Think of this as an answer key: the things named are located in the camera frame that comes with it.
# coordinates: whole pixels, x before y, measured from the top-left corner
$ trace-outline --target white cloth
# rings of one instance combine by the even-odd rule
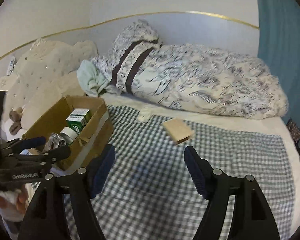
[[[77,70],[77,77],[82,90],[91,97],[98,97],[99,93],[109,84],[101,71],[88,60],[81,62]]]

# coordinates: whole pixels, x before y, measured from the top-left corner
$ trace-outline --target metal screw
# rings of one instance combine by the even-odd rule
[[[86,168],[80,168],[80,169],[78,169],[78,173],[79,174],[84,174],[84,173],[86,173]]]
[[[222,170],[220,169],[213,169],[213,174],[216,174],[216,175],[221,175],[222,174]]]
[[[49,180],[49,179],[52,179],[53,178],[53,175],[51,173],[48,173],[46,176],[44,176],[44,178],[46,180]]]
[[[247,175],[246,179],[248,181],[254,181],[254,177],[252,175]]]

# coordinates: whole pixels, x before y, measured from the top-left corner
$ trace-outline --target person's hand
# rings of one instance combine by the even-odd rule
[[[16,208],[21,214],[26,213],[26,200],[28,199],[28,192],[25,186],[22,186],[21,193],[18,195]],[[5,209],[8,206],[6,199],[0,196],[0,208]]]

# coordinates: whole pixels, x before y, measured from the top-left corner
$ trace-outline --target checkered bedsheet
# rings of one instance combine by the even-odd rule
[[[294,184],[280,136],[186,121],[195,131],[194,138],[176,146],[161,125],[169,117],[153,115],[139,123],[136,109],[108,106],[108,110],[116,160],[102,193],[91,201],[106,239],[194,237],[208,202],[197,193],[184,163],[187,145],[229,176],[252,174],[271,207],[281,239],[288,239]],[[67,195],[65,209],[71,237],[79,239]],[[227,239],[233,209],[231,196],[220,239]]]

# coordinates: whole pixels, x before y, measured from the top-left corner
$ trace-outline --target tufted headboard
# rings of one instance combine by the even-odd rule
[[[98,55],[92,41],[70,46],[61,41],[40,41],[18,60],[10,76],[0,78],[0,90],[7,90],[2,120],[9,119],[10,110],[26,105],[33,95],[54,80],[80,66],[83,59]]]

